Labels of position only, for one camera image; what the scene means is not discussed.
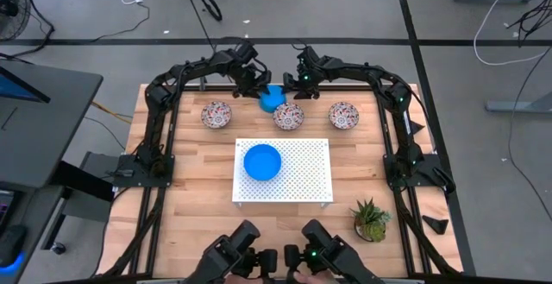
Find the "wooden table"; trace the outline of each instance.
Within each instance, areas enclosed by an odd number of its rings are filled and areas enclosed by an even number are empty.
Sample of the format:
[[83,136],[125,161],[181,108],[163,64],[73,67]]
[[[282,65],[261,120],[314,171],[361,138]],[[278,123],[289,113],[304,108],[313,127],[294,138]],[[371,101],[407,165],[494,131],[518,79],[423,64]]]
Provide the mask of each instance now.
[[[140,142],[146,128],[145,86],[142,85],[136,103],[128,152]],[[287,99],[292,102],[292,95],[289,94]],[[201,110],[215,100],[226,102],[233,111],[232,119],[224,129],[207,129],[200,119]],[[329,107],[339,101],[350,102],[359,110],[360,121],[355,128],[340,130],[329,122]],[[382,162],[385,149],[374,95],[371,92],[321,92],[318,100],[295,103],[303,108],[306,119],[299,129],[283,131],[273,123],[272,114],[259,108],[256,99],[234,99],[230,92],[183,94],[174,138],[174,180],[166,192],[154,277],[186,277],[195,269],[203,250],[220,235],[230,234],[243,219],[250,220],[260,230],[261,237],[254,243],[257,250],[276,249],[279,252],[276,275],[284,277],[287,271],[284,245],[297,244],[303,249],[306,239],[300,230],[312,218],[318,219],[331,235],[337,234],[351,244],[377,276],[407,276],[392,191],[386,184]],[[414,100],[410,113],[413,121],[425,125],[422,109]],[[394,131],[391,136],[393,147],[396,147]],[[241,209],[236,208],[232,204],[235,139],[261,137],[328,138],[334,204],[325,209],[321,209],[319,204],[292,203],[247,203]],[[417,133],[415,138],[424,153],[432,150],[427,129]],[[445,197],[439,188],[418,187],[416,191],[422,215],[450,219]],[[134,236],[141,193],[140,188],[130,189],[113,205],[99,273],[113,265]],[[371,198],[394,217],[387,225],[386,240],[381,243],[362,241],[353,231],[349,208],[355,208],[357,199]],[[438,236],[426,223],[423,223],[423,229],[447,262],[461,270],[452,224],[443,236]],[[144,270],[146,242],[142,246],[139,271]],[[411,244],[416,270],[422,272],[416,238],[412,234]]]

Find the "black floor stripe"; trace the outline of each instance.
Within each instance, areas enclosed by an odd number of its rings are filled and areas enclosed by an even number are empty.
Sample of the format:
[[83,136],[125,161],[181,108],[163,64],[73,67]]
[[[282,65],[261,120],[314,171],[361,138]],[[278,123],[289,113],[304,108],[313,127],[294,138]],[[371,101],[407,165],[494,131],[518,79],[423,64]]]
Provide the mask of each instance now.
[[[285,45],[297,44],[302,41],[310,45],[374,45],[374,46],[410,46],[408,39],[388,38],[249,38],[258,45]],[[187,46],[208,45],[209,42],[202,38],[164,38],[164,39],[102,39],[90,43],[90,39],[52,39],[48,46]],[[216,44],[232,44],[232,40],[214,38]],[[418,39],[418,45],[422,47],[472,47],[472,40],[464,39]],[[42,43],[42,39],[16,39],[4,41],[0,46],[25,46],[36,47]],[[480,40],[478,47],[517,47],[516,40]],[[552,40],[530,40],[524,43],[525,47],[549,47]]]
[[[428,122],[430,125],[431,134],[433,135],[437,153],[439,154],[439,157],[441,159],[442,167],[445,171],[448,171],[450,173],[449,155],[447,154],[444,137],[442,136],[441,126],[439,124],[439,118],[437,116],[437,109],[435,107],[435,102],[433,101],[433,96],[431,94],[430,81],[425,71],[425,65],[423,64],[422,52],[420,50],[420,45],[416,37],[416,30],[414,29],[414,24],[412,22],[412,15],[410,12],[410,8],[408,7],[408,1],[399,0],[399,2],[400,8],[403,12],[403,18],[405,19],[408,39],[411,43],[412,56],[414,57],[414,63],[416,65],[420,87],[422,88],[423,100],[425,101],[425,107],[430,117],[428,119]],[[474,259],[472,258],[472,253],[469,248],[466,227],[463,222],[460,203],[458,201],[456,193],[449,195],[447,202],[449,211],[451,213],[451,218],[454,219],[452,222],[455,229],[456,243],[460,251],[462,266],[464,268],[463,271],[467,275],[475,275]]]

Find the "gray desk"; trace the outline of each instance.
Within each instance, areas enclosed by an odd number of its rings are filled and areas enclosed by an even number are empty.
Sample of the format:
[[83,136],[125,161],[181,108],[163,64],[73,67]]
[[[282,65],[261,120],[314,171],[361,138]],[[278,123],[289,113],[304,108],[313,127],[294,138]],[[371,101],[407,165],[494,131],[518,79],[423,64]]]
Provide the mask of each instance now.
[[62,197],[76,189],[110,201],[112,192],[109,183],[61,161],[103,77],[7,60],[0,66],[51,98],[49,104],[0,98],[0,187],[24,192],[8,225],[28,229],[22,265],[0,275],[4,284],[18,282]]

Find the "person's hand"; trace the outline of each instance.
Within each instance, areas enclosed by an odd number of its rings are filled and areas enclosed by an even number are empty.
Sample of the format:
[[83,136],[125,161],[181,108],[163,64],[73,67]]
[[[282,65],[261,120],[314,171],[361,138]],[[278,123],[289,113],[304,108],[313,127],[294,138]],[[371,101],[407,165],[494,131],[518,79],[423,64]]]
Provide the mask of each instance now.
[[299,272],[293,274],[295,281],[306,284],[337,284],[334,275],[329,270],[318,272],[317,275],[302,275]]
[[224,284],[262,284],[262,279],[244,279],[239,275],[229,275]]

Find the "small plant pot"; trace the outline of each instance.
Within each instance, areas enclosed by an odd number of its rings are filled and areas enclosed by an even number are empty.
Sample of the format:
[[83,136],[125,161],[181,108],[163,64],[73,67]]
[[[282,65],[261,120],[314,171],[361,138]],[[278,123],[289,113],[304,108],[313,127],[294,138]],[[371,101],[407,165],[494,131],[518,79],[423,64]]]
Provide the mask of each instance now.
[[360,226],[357,226],[356,224],[353,223],[353,230],[354,232],[356,232],[356,235],[359,236],[359,238],[361,238],[362,240],[366,241],[366,242],[373,242],[373,239],[370,238],[370,237],[365,237],[362,232],[360,232]]

